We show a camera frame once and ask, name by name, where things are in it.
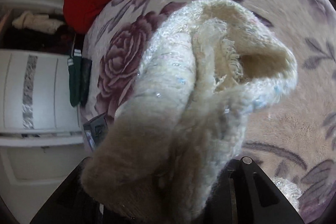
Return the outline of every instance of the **metal bolt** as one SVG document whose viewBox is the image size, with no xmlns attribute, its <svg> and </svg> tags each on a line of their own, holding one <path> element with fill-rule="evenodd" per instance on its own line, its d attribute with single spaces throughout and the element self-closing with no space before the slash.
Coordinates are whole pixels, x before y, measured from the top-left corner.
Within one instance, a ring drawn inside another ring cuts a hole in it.
<svg viewBox="0 0 336 224">
<path fill-rule="evenodd" d="M 245 163 L 245 164 L 251 164 L 252 163 L 252 159 L 250 157 L 244 157 L 243 158 L 243 163 Z"/>
</svg>

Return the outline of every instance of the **green sock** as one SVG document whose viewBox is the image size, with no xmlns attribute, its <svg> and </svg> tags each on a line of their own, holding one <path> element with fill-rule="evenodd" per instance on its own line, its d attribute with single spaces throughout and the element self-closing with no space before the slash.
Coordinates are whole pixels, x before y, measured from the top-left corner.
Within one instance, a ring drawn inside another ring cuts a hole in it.
<svg viewBox="0 0 336 224">
<path fill-rule="evenodd" d="M 89 95 L 90 75 L 92 61 L 87 58 L 82 58 L 81 64 L 81 106 L 85 106 Z"/>
<path fill-rule="evenodd" d="M 81 100 L 81 63 L 82 63 L 82 53 L 81 50 L 75 49 L 73 51 L 73 65 L 75 66 L 75 87 L 76 96 L 75 104 L 78 105 Z"/>
<path fill-rule="evenodd" d="M 72 106 L 76 106 L 76 84 L 75 84 L 75 66 L 74 61 L 70 57 L 68 59 L 68 70 L 69 70 L 69 90 L 70 90 L 70 103 Z"/>
</svg>

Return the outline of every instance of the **floral blanket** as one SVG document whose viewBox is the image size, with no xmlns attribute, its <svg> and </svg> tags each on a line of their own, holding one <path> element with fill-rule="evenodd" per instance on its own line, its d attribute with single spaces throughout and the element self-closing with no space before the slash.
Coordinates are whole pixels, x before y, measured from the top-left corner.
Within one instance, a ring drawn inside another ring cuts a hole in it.
<svg viewBox="0 0 336 224">
<path fill-rule="evenodd" d="M 132 94 L 140 58 L 169 15 L 192 0 L 112 0 L 86 35 L 92 59 L 84 119 L 115 111 Z M 328 0 L 234 0 L 251 10 L 289 47 L 299 64 L 295 92 L 251 115 L 240 156 L 270 177 L 296 183 L 300 215 L 318 218 L 336 191 L 336 12 Z"/>
</svg>

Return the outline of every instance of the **white dresser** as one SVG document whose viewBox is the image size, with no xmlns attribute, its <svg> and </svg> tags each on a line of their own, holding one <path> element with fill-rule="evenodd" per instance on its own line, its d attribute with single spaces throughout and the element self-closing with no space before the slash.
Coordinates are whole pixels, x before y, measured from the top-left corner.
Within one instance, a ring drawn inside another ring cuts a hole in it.
<svg viewBox="0 0 336 224">
<path fill-rule="evenodd" d="M 0 49 L 0 195 L 29 223 L 86 157 L 67 56 Z"/>
</svg>

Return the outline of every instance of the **white fluffy cloth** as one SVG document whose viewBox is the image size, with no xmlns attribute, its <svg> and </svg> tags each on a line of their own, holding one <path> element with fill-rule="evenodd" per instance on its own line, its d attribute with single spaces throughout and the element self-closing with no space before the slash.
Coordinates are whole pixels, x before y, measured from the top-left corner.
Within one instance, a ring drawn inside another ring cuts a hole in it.
<svg viewBox="0 0 336 224">
<path fill-rule="evenodd" d="M 30 11 L 24 11 L 18 18 L 13 20 L 12 25 L 17 29 L 27 28 L 47 34 L 54 34 L 65 23 L 57 19 L 50 19 L 49 15 L 34 15 Z"/>
<path fill-rule="evenodd" d="M 83 187 L 122 215 L 190 223 L 239 154 L 248 114 L 295 88 L 297 64 L 238 3 L 197 0 L 156 31 L 139 74 Z"/>
</svg>

